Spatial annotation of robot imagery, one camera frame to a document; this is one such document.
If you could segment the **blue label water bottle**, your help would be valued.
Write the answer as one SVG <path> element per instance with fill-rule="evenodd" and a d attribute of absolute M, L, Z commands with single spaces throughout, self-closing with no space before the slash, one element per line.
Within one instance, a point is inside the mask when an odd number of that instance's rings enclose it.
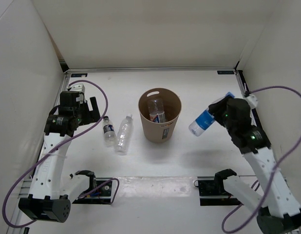
<path fill-rule="evenodd" d="M 207 107 L 188 127 L 188 129 L 199 137 L 206 129 L 215 122 L 214 116 L 209 113 Z"/>

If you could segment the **small black label bottle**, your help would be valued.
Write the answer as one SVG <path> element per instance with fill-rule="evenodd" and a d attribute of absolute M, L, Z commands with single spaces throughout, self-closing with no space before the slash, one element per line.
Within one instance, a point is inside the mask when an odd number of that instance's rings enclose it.
<path fill-rule="evenodd" d="M 113 123 L 108 116 L 103 117 L 103 133 L 106 145 L 108 147 L 114 146 L 116 134 L 114 131 Z"/>

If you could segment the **clear unlabelled plastic bottle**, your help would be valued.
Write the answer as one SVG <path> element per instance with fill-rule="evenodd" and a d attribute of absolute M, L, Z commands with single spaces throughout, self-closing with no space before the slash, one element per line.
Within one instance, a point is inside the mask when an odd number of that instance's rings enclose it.
<path fill-rule="evenodd" d="M 118 133 L 116 135 L 116 143 L 114 149 L 117 154 L 125 155 L 128 151 L 130 140 L 133 132 L 132 114 L 126 115 L 122 120 Z"/>

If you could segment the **white red label bottle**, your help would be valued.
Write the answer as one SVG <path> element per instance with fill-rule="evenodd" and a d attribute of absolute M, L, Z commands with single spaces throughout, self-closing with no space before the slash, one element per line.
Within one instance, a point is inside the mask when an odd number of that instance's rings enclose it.
<path fill-rule="evenodd" d="M 155 123 L 166 122 L 163 100 L 161 98 L 150 99 L 147 102 L 150 121 Z"/>

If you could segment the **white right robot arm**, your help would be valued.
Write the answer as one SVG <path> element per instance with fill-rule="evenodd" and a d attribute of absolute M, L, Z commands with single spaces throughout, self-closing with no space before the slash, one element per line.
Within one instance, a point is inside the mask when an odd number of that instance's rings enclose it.
<path fill-rule="evenodd" d="M 213 189 L 219 195 L 233 195 L 248 207 L 264 234 L 285 234 L 301 227 L 301 205 L 275 167 L 273 150 L 265 131 L 251 123 L 250 112 L 256 105 L 256 100 L 227 96 L 209 105 L 208 112 L 227 129 L 233 144 L 255 173 L 264 190 L 263 196 L 231 169 L 215 174 Z"/>

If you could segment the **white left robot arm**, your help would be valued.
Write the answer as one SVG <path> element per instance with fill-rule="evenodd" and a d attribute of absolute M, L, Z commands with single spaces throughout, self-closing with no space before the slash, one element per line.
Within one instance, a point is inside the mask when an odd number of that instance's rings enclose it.
<path fill-rule="evenodd" d="M 78 171 L 66 185 L 60 184 L 69 140 L 79 126 L 100 118 L 96 99 L 90 99 L 93 110 L 89 110 L 84 93 L 84 88 L 61 92 L 59 105 L 49 113 L 42 151 L 47 159 L 37 166 L 28 196 L 19 201 L 20 210 L 31 220 L 63 223 L 80 195 L 92 195 L 97 190 L 95 174 L 88 170 Z"/>

